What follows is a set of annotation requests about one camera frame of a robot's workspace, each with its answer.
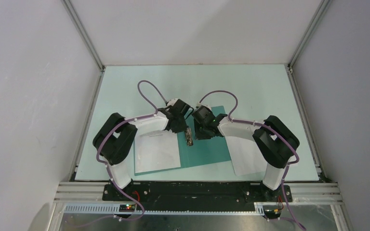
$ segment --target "white wall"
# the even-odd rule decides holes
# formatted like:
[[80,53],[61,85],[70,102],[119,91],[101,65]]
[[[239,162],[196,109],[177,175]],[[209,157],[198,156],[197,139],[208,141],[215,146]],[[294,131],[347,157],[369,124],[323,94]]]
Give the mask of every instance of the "white wall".
[[53,200],[98,74],[61,1],[0,1],[0,231]]
[[294,72],[324,168],[370,230],[370,1],[334,1]]
[[321,0],[72,2],[105,64],[280,64]]

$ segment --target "green folder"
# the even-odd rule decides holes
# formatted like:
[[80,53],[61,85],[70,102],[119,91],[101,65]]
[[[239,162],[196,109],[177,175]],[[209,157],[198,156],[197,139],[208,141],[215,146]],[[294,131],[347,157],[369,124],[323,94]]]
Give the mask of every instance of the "green folder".
[[[225,113],[225,108],[223,106],[213,107],[212,112],[215,115],[220,114],[220,113]],[[208,164],[214,164],[214,163],[231,160],[229,149],[227,147],[226,140],[224,137],[214,137],[209,140],[196,140],[194,119],[192,116],[190,116],[186,120],[186,124],[192,130],[192,139],[193,139],[194,145],[187,146],[186,140],[185,140],[185,134],[183,132],[180,132],[177,134],[181,167],[135,173],[134,175],[139,176],[143,174],[168,171],[168,170],[173,170],[173,169],[178,169],[178,168],[208,165]]]

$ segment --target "white paper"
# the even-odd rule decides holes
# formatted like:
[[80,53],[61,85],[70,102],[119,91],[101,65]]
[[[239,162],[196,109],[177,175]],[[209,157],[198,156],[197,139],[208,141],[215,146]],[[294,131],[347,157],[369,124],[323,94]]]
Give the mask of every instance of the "white paper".
[[256,142],[238,137],[225,139],[236,176],[266,171],[267,162]]
[[178,138],[171,131],[153,131],[135,138],[135,172],[181,166]]

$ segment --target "gray floor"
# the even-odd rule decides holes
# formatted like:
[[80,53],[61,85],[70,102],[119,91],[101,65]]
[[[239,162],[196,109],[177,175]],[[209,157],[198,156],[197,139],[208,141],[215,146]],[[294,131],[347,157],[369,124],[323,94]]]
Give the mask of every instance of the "gray floor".
[[[329,205],[301,205],[292,207],[299,222],[308,231],[336,231],[334,216]],[[148,215],[137,221],[122,221],[107,218],[90,226],[74,228],[65,224],[81,225],[104,215],[65,214],[61,231],[299,231],[288,221],[267,222],[261,216],[188,216]],[[290,217],[285,209],[282,217]]]

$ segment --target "black mounting plate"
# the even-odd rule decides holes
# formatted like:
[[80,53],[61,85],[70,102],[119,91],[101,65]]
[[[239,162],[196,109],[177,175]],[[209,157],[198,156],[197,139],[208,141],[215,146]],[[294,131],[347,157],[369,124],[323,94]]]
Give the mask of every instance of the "black mounting plate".
[[[292,202],[288,185],[284,186],[287,199]],[[282,195],[276,191],[274,197],[264,197],[259,182],[191,182],[191,181],[132,181],[124,191],[137,198],[146,210],[194,211],[194,212],[239,212],[255,211],[254,202],[277,202]],[[104,186],[103,201],[127,201],[112,184]]]

